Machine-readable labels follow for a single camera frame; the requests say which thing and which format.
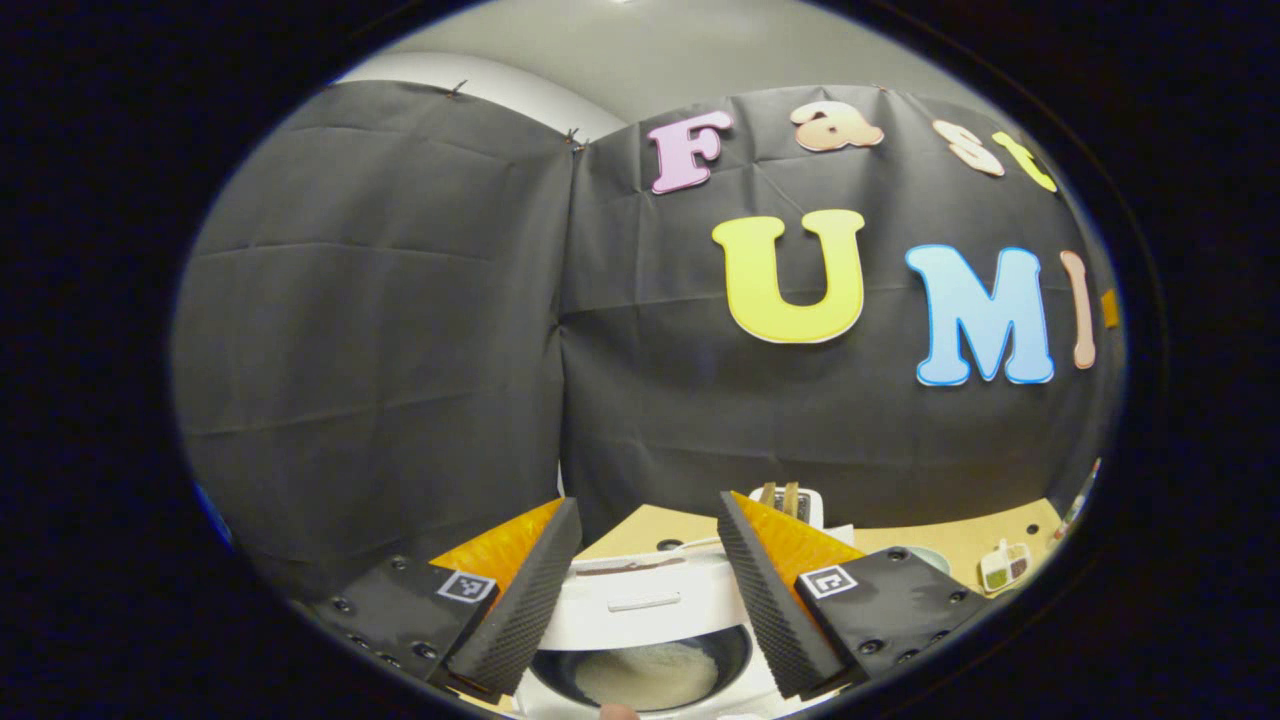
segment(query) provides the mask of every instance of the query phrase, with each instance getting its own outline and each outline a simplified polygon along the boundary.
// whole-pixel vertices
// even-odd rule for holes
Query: blue letter m
[[[969,364],[960,357],[961,332],[969,338],[982,379],[996,377],[1010,333],[1014,352],[1005,364],[1009,382],[1047,383],[1053,378],[1036,255],[1018,247],[1001,250],[996,288],[989,296],[969,263],[950,245],[913,247],[906,252],[906,264],[920,274],[929,301],[929,357],[915,370],[922,383],[957,386],[969,379]]]

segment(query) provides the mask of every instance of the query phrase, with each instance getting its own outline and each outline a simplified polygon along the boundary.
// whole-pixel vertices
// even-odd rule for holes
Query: yellow letter u
[[[827,296],[791,305],[778,291],[774,241],[786,229],[777,218],[739,218],[716,225],[712,240],[724,249],[728,310],[744,331],[769,342],[824,342],[854,327],[863,313],[863,265],[852,210],[817,210],[800,219],[822,242]]]

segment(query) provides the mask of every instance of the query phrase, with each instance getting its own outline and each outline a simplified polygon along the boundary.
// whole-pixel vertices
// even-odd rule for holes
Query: wooden surface
[[[951,565],[951,577],[956,582],[975,592],[983,592],[978,562],[983,555],[996,550],[1001,538],[1009,541],[1009,544],[1025,542],[1032,551],[1032,569],[1018,583],[1010,585],[1016,587],[1027,583],[1048,556],[1048,541],[1053,537],[1059,523],[1061,523],[1061,518],[1053,506],[1042,498],[995,515],[954,523],[908,528],[855,528],[854,546],[868,553],[895,544],[929,548],[947,559]],[[1032,525],[1038,528],[1036,533],[1027,532]],[[575,560],[599,560],[654,552],[658,550],[658,543],[666,539],[694,542],[714,537],[717,537],[716,518],[641,505],[626,520],[580,552]],[[484,703],[467,696],[461,697],[494,712],[512,712],[511,698],[507,696],[503,696],[498,705]]]

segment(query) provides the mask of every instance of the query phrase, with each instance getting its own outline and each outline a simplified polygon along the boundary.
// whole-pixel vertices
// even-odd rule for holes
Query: ceiling
[[[877,83],[966,105],[1016,127],[928,60],[796,0],[493,0],[381,54],[397,53],[502,63],[627,123],[754,90]]]

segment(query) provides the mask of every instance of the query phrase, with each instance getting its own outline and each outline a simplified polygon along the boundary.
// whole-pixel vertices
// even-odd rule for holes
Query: black cloth backdrop
[[[884,141],[804,150],[788,115],[815,100],[854,105]],[[735,126],[710,179],[655,196],[648,132],[717,109]],[[196,479],[241,547],[293,570],[451,547],[554,497],[557,460],[585,542],[637,503],[712,514],[717,492],[767,480],[822,492],[829,524],[1046,496],[1062,511],[1123,384],[1123,336],[1097,300],[1112,287],[1105,251],[1062,193],[993,142],[1006,174],[970,169],[933,119],[1036,151],[968,109],[873,87],[724,97],[580,151],[466,95],[329,87],[246,160],[192,251],[173,357]],[[745,333],[712,228],[781,218],[780,287],[808,304],[826,279],[800,218],[835,208],[867,220],[858,323],[819,345]],[[1050,383],[916,380],[928,313],[904,256],[923,243],[955,246],[988,290],[1002,247],[1036,254]],[[1071,363],[1062,250],[1088,265],[1089,370]]]

